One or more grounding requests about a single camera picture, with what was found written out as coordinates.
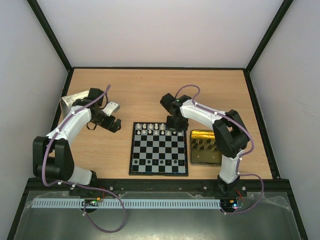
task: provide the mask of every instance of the cable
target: cable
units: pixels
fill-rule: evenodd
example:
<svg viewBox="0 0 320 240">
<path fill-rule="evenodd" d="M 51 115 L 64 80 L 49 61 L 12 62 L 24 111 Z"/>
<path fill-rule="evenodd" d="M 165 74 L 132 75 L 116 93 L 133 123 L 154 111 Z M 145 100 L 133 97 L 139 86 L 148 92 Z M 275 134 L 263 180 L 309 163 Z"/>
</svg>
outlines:
<svg viewBox="0 0 320 240">
<path fill-rule="evenodd" d="M 123 220 L 122 220 L 122 223 L 121 225 L 115 229 L 115 230 L 105 230 L 101 227 L 99 227 L 98 225 L 96 225 L 92 219 L 89 217 L 89 215 L 87 214 L 86 212 L 86 207 L 89 205 L 89 203 L 87 203 L 86 205 L 84 205 L 83 207 L 83 214 L 86 216 L 86 218 L 90 221 L 90 223 L 99 231 L 103 232 L 103 233 L 106 233 L 106 234 L 113 234 L 113 233 L 116 233 L 118 231 L 120 231 L 126 224 L 127 222 L 127 211 L 126 211 L 126 208 L 125 208 L 125 205 L 124 205 L 124 202 L 121 201 L 120 197 L 118 197 L 116 194 L 114 194 L 112 191 L 109 191 L 109 190 L 106 190 L 106 189 L 102 189 L 102 188 L 97 188 L 97 187 L 91 187 L 91 186 L 84 186 L 84 185 L 81 185 L 81 184 L 76 184 L 76 186 L 80 187 L 80 188 L 83 188 L 83 189 L 89 189 L 89 190 L 98 190 L 98 191 L 103 191 L 103 192 L 106 192 L 108 194 L 111 194 L 112 196 L 114 196 L 116 199 L 119 200 L 120 204 L 121 204 L 121 207 L 123 209 Z"/>
<path fill-rule="evenodd" d="M 246 176 L 255 176 L 257 177 L 260 182 L 261 182 L 261 193 L 260 193 L 260 196 L 258 198 L 258 200 L 249 208 L 243 210 L 243 211 L 237 211 L 237 212 L 226 212 L 225 210 L 223 210 L 221 208 L 221 212 L 223 212 L 224 215 L 235 215 L 235 214 L 244 214 L 244 213 L 247 213 L 249 212 L 250 210 L 252 210 L 259 202 L 260 200 L 262 199 L 263 195 L 264 195 L 264 190 L 265 190 L 265 185 L 264 185 L 264 181 L 262 180 L 262 178 L 257 175 L 257 174 L 254 174 L 254 173 L 248 173 L 248 174 L 239 174 L 239 176 L 241 177 L 246 177 Z"/>
<path fill-rule="evenodd" d="M 235 120 L 231 119 L 230 117 L 228 117 L 228 116 L 226 116 L 226 115 L 224 115 L 224 114 L 222 114 L 222 113 L 219 113 L 218 111 L 215 111 L 215 110 L 210 109 L 210 108 L 208 108 L 208 107 L 205 107 L 205 106 L 203 106 L 203 105 L 201 105 L 201 104 L 198 104 L 198 103 L 196 102 L 196 97 L 200 94 L 200 87 L 198 87 L 197 85 L 188 84 L 188 85 L 185 85 L 185 86 L 181 87 L 181 88 L 177 91 L 177 93 L 175 94 L 175 98 L 177 98 L 178 94 L 180 93 L 180 91 L 181 91 L 182 89 L 187 88 L 187 87 L 195 87 L 195 88 L 197 88 L 197 90 L 198 90 L 198 92 L 197 92 L 197 93 L 192 97 L 192 99 L 191 99 L 191 100 L 192 100 L 192 103 L 194 104 L 194 106 L 195 106 L 196 108 L 199 108 L 199 109 L 208 111 L 209 113 L 212 113 L 212 114 L 214 114 L 214 115 L 218 115 L 219 117 L 222 117 L 222 118 L 230 121 L 231 123 L 233 123 L 234 125 L 236 125 L 238 128 L 240 128 L 240 129 L 247 135 L 247 137 L 249 138 L 249 140 L 250 140 L 250 142 L 251 142 L 251 149 L 250 149 L 249 151 L 244 152 L 244 153 L 242 153 L 242 154 L 239 155 L 239 158 L 238 158 L 237 163 L 236 163 L 236 169 L 235 169 L 235 171 L 238 173 L 238 172 L 239 172 L 240 159 L 241 159 L 243 156 L 252 153 L 253 150 L 255 149 L 255 141 L 254 141 L 253 137 L 251 136 L 251 134 L 250 134 L 243 126 L 241 126 L 241 125 L 240 125 L 238 122 L 236 122 Z M 264 194 L 264 188 L 265 188 L 265 187 L 264 187 L 264 181 L 262 180 L 262 178 L 261 178 L 260 176 L 258 176 L 257 174 L 254 174 L 254 173 L 239 174 L 239 176 L 240 176 L 240 177 L 255 176 L 255 177 L 259 178 L 260 181 L 261 181 L 261 194 L 260 194 L 258 200 L 257 200 L 251 207 L 249 207 L 249 208 L 246 209 L 246 210 L 243 210 L 243 211 L 240 211 L 240 212 L 229 213 L 229 212 L 225 212 L 225 211 L 221 208 L 221 211 L 222 211 L 225 215 L 229 215 L 229 214 L 240 214 L 240 213 L 246 213 L 246 212 L 248 212 L 249 210 L 251 210 L 252 208 L 254 208 L 254 207 L 258 204 L 258 202 L 261 200 L 261 198 L 262 198 L 262 196 L 263 196 L 263 194 Z"/>
<path fill-rule="evenodd" d="M 205 107 L 201 104 L 198 104 L 196 102 L 196 97 L 200 94 L 200 87 L 198 87 L 197 85 L 194 85 L 194 84 L 188 84 L 188 85 L 185 85 L 183 87 L 181 87 L 177 93 L 175 94 L 175 98 L 177 98 L 178 94 L 180 93 L 180 91 L 184 88 L 187 88 L 187 87 L 195 87 L 198 89 L 198 92 L 192 97 L 192 103 L 195 105 L 196 108 L 199 108 L 199 109 L 202 109 L 202 110 L 205 110 L 205 111 L 208 111 L 209 113 L 212 113 L 212 114 L 215 114 L 215 115 L 218 115 L 219 117 L 222 117 L 228 121 L 230 121 L 231 123 L 233 123 L 234 125 L 236 125 L 238 128 L 240 128 L 246 135 L 247 137 L 249 138 L 250 142 L 251 142 L 251 149 L 247 152 L 244 152 L 242 154 L 239 155 L 239 158 L 238 158 L 238 161 L 236 163 L 236 168 L 235 168 L 235 171 L 238 172 L 239 171 L 239 165 L 240 165 L 240 158 L 242 158 L 243 156 L 245 155 L 248 155 L 250 153 L 253 152 L 253 150 L 255 149 L 255 141 L 253 139 L 253 137 L 251 136 L 251 134 L 243 127 L 241 126 L 239 123 L 237 123 L 235 120 L 231 119 L 230 117 L 222 114 L 222 113 L 219 113 L 218 111 L 214 111 L 213 109 L 211 108 L 208 108 L 208 107 Z"/>
<path fill-rule="evenodd" d="M 60 125 L 59 128 L 56 129 L 56 133 L 52 136 L 52 138 L 50 139 L 48 145 L 46 146 L 46 150 L 45 150 L 45 153 L 44 153 L 44 157 L 43 157 L 43 163 L 42 163 L 42 171 L 41 171 L 41 177 L 42 177 L 42 182 L 43 184 L 46 186 L 46 187 L 50 187 L 56 183 L 64 183 L 64 184 L 68 184 L 68 185 L 75 185 L 79 188 L 83 188 L 83 189 L 89 189 L 89 190 L 97 190 L 97 191 L 102 191 L 102 192 L 105 192 L 105 193 L 108 193 L 108 194 L 111 194 L 112 196 L 114 196 L 116 199 L 119 200 L 121 206 L 122 206 L 122 209 L 123 209 L 123 220 L 122 220 L 122 223 L 121 225 L 116 229 L 116 230 L 105 230 L 105 229 L 102 229 L 100 228 L 99 226 L 97 226 L 92 220 L 91 218 L 88 216 L 87 212 L 86 212 L 86 207 L 88 206 L 87 204 L 84 206 L 83 208 L 83 214 L 86 216 L 86 218 L 90 221 L 90 223 L 96 228 L 98 229 L 99 231 L 103 232 L 103 233 L 116 233 L 118 231 L 120 231 L 126 224 L 127 222 L 127 211 L 125 209 L 125 205 L 124 203 L 121 201 L 121 199 L 116 195 L 114 194 L 113 192 L 109 191 L 109 190 L 106 190 L 106 189 L 102 189 L 102 188 L 97 188 L 97 187 L 90 187 L 90 186 L 84 186 L 84 185 L 81 185 L 81 184 L 74 184 L 73 182 L 68 182 L 68 181 L 61 181 L 61 180 L 54 180 L 50 183 L 47 183 L 47 180 L 46 180 L 46 165 L 47 165 L 47 160 L 48 160 L 48 155 L 49 155 L 49 151 L 50 151 L 50 148 L 55 140 L 55 138 L 58 136 L 58 134 L 60 133 L 60 131 L 64 128 L 64 126 L 67 124 L 67 122 L 73 117 L 75 116 L 77 113 L 79 113 L 80 111 L 82 111 L 83 109 L 87 108 L 87 107 L 90 107 L 91 105 L 95 104 L 97 101 L 99 101 L 101 98 L 103 98 L 104 96 L 106 96 L 107 98 L 107 94 L 108 94 L 108 91 L 110 89 L 111 85 L 109 84 L 107 87 L 106 87 L 106 90 L 99 96 L 97 97 L 95 100 L 93 100 L 92 102 L 88 103 L 87 105 L 85 106 L 82 106 L 80 107 L 79 109 L 77 109 L 76 111 L 74 111 L 72 114 L 70 114 L 63 122 L 62 124 Z"/>
</svg>

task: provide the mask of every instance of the white cable tray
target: white cable tray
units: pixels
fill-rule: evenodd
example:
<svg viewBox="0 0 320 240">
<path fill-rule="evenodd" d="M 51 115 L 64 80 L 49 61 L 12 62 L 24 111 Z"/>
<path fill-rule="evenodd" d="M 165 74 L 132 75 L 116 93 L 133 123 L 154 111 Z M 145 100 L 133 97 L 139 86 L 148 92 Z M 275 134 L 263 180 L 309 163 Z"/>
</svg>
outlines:
<svg viewBox="0 0 320 240">
<path fill-rule="evenodd" d="M 85 205 L 85 199 L 79 198 L 37 198 L 32 208 L 38 209 L 78 209 Z M 220 209 L 220 200 L 216 199 L 122 199 L 126 209 Z M 87 208 L 121 209 L 117 199 L 105 199 Z"/>
</svg>

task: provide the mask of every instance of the wooden table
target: wooden table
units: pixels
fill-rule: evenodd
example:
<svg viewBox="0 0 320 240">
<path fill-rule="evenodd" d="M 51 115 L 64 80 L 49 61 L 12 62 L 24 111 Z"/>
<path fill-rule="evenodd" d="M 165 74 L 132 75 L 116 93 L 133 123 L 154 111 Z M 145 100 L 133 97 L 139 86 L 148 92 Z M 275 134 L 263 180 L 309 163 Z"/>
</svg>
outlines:
<svg viewBox="0 0 320 240">
<path fill-rule="evenodd" d="M 245 156 L 241 162 L 240 173 L 255 173 L 263 179 L 272 178 L 243 71 L 75 69 L 67 95 L 90 88 L 105 90 L 108 84 L 111 84 L 109 100 L 120 104 L 120 110 L 114 116 L 121 119 L 121 130 L 112 133 L 101 127 L 94 131 L 83 127 L 71 146 L 74 162 L 82 168 L 95 171 L 98 178 L 217 178 L 220 167 L 190 164 L 188 177 L 129 175 L 133 122 L 165 122 L 168 113 L 160 105 L 160 99 L 166 93 L 175 95 L 180 87 L 187 84 L 196 84 L 201 88 L 197 102 L 222 111 L 234 109 L 239 112 L 255 141 L 253 153 Z M 193 96 L 196 92 L 195 88 L 189 87 L 181 94 Z M 206 127 L 190 120 L 188 139 L 193 129 Z"/>
</svg>

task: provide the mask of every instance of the chessboard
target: chessboard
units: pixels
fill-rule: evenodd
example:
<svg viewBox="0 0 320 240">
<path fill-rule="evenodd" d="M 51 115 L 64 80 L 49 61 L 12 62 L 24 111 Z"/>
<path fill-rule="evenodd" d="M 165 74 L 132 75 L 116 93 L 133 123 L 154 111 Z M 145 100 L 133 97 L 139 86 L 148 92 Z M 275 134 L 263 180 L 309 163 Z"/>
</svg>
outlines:
<svg viewBox="0 0 320 240">
<path fill-rule="evenodd" d="M 129 175 L 188 176 L 187 134 L 163 122 L 134 122 Z"/>
</svg>

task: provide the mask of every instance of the white robotic arm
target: white robotic arm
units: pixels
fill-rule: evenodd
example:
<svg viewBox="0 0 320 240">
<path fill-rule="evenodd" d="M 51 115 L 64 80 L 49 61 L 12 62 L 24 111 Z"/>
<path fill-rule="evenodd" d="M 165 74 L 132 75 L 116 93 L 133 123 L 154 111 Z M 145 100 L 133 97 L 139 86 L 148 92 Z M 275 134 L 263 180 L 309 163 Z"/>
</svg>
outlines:
<svg viewBox="0 0 320 240">
<path fill-rule="evenodd" d="M 182 117 L 186 119 L 195 120 L 196 122 L 207 126 L 211 130 L 214 130 L 213 124 L 215 123 L 216 120 L 220 120 L 222 117 L 217 114 L 206 111 L 202 108 L 199 108 L 198 106 L 203 106 L 205 108 L 208 108 L 199 103 L 197 105 L 194 105 L 191 99 L 185 101 L 180 107 L 180 112 Z M 213 108 L 210 108 L 210 110 L 212 112 L 221 113 L 223 115 L 226 113 L 225 111 L 219 111 Z M 222 155 L 221 170 L 220 170 L 219 176 L 227 184 L 232 183 L 238 177 L 236 168 L 237 168 L 239 155 L 242 152 L 243 150 L 241 149 L 238 152 L 237 156 L 234 158 L 226 157 L 225 155 Z"/>
<path fill-rule="evenodd" d="M 83 107 L 97 98 L 103 91 L 91 88 L 88 97 L 77 99 L 73 103 L 69 114 L 64 120 L 45 137 L 36 137 L 33 141 L 33 174 L 40 177 L 42 174 L 42 163 L 44 160 L 45 149 L 50 139 L 54 138 L 54 143 L 50 148 L 54 150 L 54 157 L 48 157 L 45 167 L 45 175 L 48 178 L 68 181 L 75 184 L 89 185 L 93 174 L 91 170 L 83 169 L 75 165 L 72 158 L 70 146 L 83 126 L 92 122 L 115 133 L 121 128 L 121 120 L 115 120 L 112 113 L 116 112 L 120 106 L 115 102 L 108 102 L 104 108 L 100 108 L 100 102 L 96 102 L 90 107 Z"/>
<path fill-rule="evenodd" d="M 171 114 L 166 121 L 168 128 L 177 131 L 187 130 L 187 119 L 192 119 L 213 130 L 215 142 L 222 153 L 219 178 L 227 185 L 238 179 L 237 163 L 249 139 L 244 132 L 221 116 L 230 115 L 229 117 L 245 127 L 236 111 L 219 111 L 199 103 L 194 104 L 189 96 L 183 95 L 176 99 L 169 93 L 162 97 L 160 103 Z"/>
</svg>

